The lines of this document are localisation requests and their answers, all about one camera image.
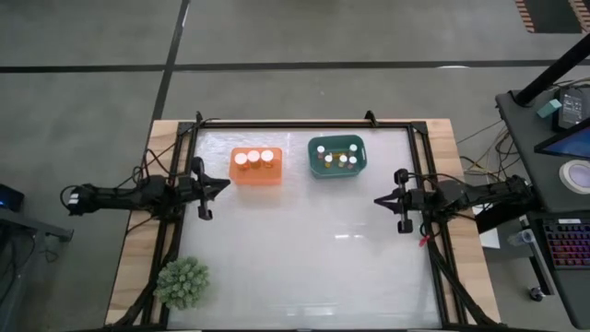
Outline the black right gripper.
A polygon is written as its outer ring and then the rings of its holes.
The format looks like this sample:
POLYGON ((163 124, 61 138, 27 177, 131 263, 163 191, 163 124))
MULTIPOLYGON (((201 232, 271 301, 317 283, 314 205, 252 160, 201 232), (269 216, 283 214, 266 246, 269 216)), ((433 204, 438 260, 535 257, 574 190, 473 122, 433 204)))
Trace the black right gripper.
POLYGON ((399 169, 394 173, 396 191, 391 194, 375 198, 378 206, 388 208, 395 214, 400 215, 400 221, 397 222, 399 233, 413 232, 413 221, 408 217, 410 210, 422 210, 426 207, 427 193, 424 188, 407 189, 407 183, 410 179, 415 179, 419 184, 423 184, 427 178, 423 175, 410 173, 407 169, 399 169))

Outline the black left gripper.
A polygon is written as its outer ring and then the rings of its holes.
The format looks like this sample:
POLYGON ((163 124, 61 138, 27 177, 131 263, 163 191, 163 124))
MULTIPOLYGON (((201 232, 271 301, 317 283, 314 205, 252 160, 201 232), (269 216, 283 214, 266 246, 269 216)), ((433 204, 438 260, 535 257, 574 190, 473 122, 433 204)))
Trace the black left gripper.
POLYGON ((193 157, 190 171, 196 175, 184 174, 178 178, 178 191, 181 203, 198 200, 198 217, 204 220, 213 219, 213 213, 208 208, 207 201, 213 201, 227 186, 229 179, 211 178, 205 174, 205 164, 200 157, 193 157))

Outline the orange translucent plastic bin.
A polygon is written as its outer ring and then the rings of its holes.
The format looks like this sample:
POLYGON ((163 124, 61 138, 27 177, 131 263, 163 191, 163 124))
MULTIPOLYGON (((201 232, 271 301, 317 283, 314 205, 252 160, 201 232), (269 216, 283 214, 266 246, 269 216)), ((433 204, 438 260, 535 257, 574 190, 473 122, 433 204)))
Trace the orange translucent plastic bin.
POLYGON ((230 168, 229 175, 231 180, 237 185, 279 185, 282 184, 283 152, 281 148, 270 147, 249 147, 249 148, 234 148, 230 154, 230 168), (261 161, 261 166, 258 169, 249 168, 245 171, 240 171, 234 164, 234 156, 237 153, 248 153, 250 150, 258 150, 260 153, 263 150, 271 149, 274 152, 275 159, 272 168, 267 168, 261 161))

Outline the teal plastic bin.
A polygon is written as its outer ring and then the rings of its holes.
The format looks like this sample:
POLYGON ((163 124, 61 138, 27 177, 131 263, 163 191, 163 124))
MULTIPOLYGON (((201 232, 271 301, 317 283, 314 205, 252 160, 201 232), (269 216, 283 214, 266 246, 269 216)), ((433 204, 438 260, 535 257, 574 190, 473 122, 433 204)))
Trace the teal plastic bin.
POLYGON ((363 171, 368 163, 365 144, 362 138, 357 135, 313 137, 308 142, 308 156, 312 175, 318 179, 354 177, 363 171), (351 144, 356 144, 358 146, 358 151, 353 155, 358 159, 358 166, 356 169, 350 170, 348 168, 347 162, 344 168, 339 168, 339 156, 341 154, 345 154, 349 158, 350 155, 348 153, 348 149, 351 144), (333 162, 329 169, 326 169, 324 165, 324 159, 320 160, 317 157, 316 148, 318 146, 325 147, 324 156, 327 154, 331 154, 333 156, 333 162))

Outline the green artificial plant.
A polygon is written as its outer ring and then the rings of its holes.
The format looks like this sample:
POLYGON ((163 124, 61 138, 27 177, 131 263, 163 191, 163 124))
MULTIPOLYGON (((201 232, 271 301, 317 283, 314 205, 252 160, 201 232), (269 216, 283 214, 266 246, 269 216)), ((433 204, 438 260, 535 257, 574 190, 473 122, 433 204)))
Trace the green artificial plant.
POLYGON ((198 305, 208 286, 208 266, 196 257, 181 257, 159 272, 154 295, 169 309, 186 310, 198 305))

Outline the white paper sheet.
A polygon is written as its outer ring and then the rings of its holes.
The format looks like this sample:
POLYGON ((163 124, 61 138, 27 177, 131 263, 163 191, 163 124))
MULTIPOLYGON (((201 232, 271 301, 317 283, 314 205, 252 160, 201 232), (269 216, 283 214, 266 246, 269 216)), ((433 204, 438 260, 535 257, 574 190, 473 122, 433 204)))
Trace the white paper sheet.
MULTIPOLYGON (((485 209, 490 208, 490 207, 491 207, 491 204, 482 204, 482 205, 476 205, 476 206, 472 207, 472 210, 473 210, 474 215, 477 216, 478 214, 483 212, 485 209)), ((489 248, 489 249, 500 249, 501 248, 500 238, 499 238, 498 231, 496 228, 481 233, 479 235, 479 239, 480 239, 481 244, 484 248, 489 248)))

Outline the white glossy table sheet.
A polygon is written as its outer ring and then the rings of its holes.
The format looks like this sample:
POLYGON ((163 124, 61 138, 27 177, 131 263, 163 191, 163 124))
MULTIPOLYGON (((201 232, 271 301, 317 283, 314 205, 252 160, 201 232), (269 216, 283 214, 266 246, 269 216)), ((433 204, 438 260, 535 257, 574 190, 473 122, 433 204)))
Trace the white glossy table sheet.
POLYGON ((205 130, 195 153, 225 178, 235 148, 277 147, 278 185, 231 184, 213 217, 185 212, 180 256, 209 270, 194 309, 170 313, 171 329, 437 327, 431 263, 417 232, 375 199, 413 166, 407 131, 361 129, 367 165, 356 176, 318 179, 309 167, 313 130, 205 130))

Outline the clear plastic bottle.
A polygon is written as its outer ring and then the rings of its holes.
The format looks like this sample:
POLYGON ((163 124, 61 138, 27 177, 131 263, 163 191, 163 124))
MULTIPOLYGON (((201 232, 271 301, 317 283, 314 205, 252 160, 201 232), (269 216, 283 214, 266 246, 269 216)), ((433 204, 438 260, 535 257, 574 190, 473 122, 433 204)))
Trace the clear plastic bottle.
POLYGON ((507 242, 512 246, 529 245, 536 241, 531 229, 524 229, 508 236, 507 242))

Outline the dark grey side desk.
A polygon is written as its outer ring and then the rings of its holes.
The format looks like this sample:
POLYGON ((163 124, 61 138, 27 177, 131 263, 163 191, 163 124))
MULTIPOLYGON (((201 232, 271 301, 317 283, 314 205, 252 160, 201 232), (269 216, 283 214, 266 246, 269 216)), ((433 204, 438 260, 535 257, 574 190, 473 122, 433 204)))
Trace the dark grey side desk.
MULTIPOLYGON (((575 194, 559 180, 558 169, 566 159, 534 151, 535 145, 553 136, 550 121, 539 118, 535 111, 536 107, 548 102, 549 97, 548 92, 542 93, 524 108, 514 102, 512 93, 496 97, 501 118, 540 202, 537 215, 528 217, 536 236, 543 235, 548 226, 556 226, 559 218, 579 219, 584 226, 590 227, 590 195, 575 194)), ((540 241, 540 249, 572 325, 590 329, 590 266, 556 266, 547 238, 540 241)))

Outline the white tape roll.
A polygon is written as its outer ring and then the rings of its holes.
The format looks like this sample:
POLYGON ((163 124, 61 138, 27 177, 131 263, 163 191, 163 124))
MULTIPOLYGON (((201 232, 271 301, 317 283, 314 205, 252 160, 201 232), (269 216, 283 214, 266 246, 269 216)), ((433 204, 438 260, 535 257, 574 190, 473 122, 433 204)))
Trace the white tape roll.
POLYGON ((559 170, 564 186, 579 195, 590 195, 590 161, 570 160, 559 170))

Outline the backlit black keyboard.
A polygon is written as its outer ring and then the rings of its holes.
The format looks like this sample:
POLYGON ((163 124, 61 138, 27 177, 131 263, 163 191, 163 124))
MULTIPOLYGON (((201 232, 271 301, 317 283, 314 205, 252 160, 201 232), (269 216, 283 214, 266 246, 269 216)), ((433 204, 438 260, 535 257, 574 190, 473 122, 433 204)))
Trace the backlit black keyboard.
POLYGON ((590 219, 544 219, 542 234, 556 269, 590 269, 590 219))

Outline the small teal box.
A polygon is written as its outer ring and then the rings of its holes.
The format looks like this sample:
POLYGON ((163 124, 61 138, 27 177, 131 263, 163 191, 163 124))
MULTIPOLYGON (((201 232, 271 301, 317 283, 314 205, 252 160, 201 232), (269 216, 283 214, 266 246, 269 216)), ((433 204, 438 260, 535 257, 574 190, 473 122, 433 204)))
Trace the small teal box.
POLYGON ((547 118, 554 114, 562 107, 562 104, 557 99, 552 99, 537 110, 537 115, 540 118, 547 118))

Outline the grey metal desk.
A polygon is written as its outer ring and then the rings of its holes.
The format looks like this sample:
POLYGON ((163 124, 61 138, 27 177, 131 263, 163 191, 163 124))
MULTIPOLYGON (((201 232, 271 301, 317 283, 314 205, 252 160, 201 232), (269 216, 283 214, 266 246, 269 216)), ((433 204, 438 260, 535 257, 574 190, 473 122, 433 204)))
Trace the grey metal desk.
POLYGON ((39 239, 53 236, 70 242, 73 231, 0 208, 0 332, 9 332, 20 306, 23 286, 39 239))

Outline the monitor with blue screen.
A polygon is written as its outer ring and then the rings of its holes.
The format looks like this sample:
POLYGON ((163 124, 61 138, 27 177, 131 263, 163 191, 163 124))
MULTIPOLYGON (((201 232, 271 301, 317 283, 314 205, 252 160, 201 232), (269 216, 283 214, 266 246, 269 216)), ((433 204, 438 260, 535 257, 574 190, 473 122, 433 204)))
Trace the monitor with blue screen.
POLYGON ((590 118, 535 145, 536 153, 590 160, 590 118))

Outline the black handheld device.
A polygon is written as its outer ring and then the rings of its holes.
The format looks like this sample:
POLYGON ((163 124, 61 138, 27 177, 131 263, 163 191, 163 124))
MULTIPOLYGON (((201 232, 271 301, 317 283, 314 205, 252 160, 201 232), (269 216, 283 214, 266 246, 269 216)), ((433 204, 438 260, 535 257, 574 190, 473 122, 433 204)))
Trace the black handheld device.
POLYGON ((554 131, 567 130, 587 118, 587 100, 580 88, 559 89, 555 97, 561 107, 552 116, 552 129, 554 131))

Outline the black slanted pole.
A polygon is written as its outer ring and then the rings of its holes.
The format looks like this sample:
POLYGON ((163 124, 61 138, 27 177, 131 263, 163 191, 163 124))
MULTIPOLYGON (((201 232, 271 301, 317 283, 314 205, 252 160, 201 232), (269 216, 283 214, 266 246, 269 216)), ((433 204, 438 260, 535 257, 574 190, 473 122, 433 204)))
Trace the black slanted pole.
POLYGON ((526 106, 535 99, 541 92, 549 88, 559 78, 567 74, 571 69, 579 65, 590 55, 590 32, 577 42, 562 57, 550 65, 529 85, 518 92, 514 102, 519 106, 526 106))

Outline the black blue-lit device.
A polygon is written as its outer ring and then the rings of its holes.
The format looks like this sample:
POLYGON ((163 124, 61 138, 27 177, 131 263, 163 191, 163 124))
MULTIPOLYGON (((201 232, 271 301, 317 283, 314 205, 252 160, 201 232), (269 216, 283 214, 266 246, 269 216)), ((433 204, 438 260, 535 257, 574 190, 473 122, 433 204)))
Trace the black blue-lit device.
POLYGON ((25 196, 16 189, 0 184, 0 208, 20 212, 25 196))

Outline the black aluminium table frame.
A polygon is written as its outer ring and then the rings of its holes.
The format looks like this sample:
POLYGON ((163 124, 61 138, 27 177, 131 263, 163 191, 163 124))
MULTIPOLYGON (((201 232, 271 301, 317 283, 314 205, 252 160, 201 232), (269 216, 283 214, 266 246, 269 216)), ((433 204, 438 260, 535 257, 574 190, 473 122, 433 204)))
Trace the black aluminium table frame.
MULTIPOLYGON (((206 120, 203 126, 218 126, 221 129, 231 126, 246 129, 256 126, 263 129, 386 129, 395 123, 394 119, 206 120)), ((410 128, 411 138, 419 142, 419 162, 423 171, 440 171, 457 178, 463 177, 450 120, 409 119, 404 123, 410 128)), ((161 162, 153 168, 155 172, 162 172, 166 167, 177 169, 185 166, 189 146, 195 142, 194 125, 192 120, 156 120, 152 123, 146 146, 156 152, 161 162)), ((109 332, 163 328, 167 311, 153 300, 146 302, 133 323, 123 325, 121 320, 139 299, 150 273, 171 250, 171 240, 180 230, 174 225, 161 226, 157 221, 149 220, 144 212, 131 213, 128 224, 141 225, 143 229, 138 235, 129 235, 124 239, 104 327, 109 332)), ((499 309, 475 222, 468 214, 453 219, 444 227, 436 243, 446 260, 454 265, 457 276, 474 301, 487 316, 498 321, 499 309)))

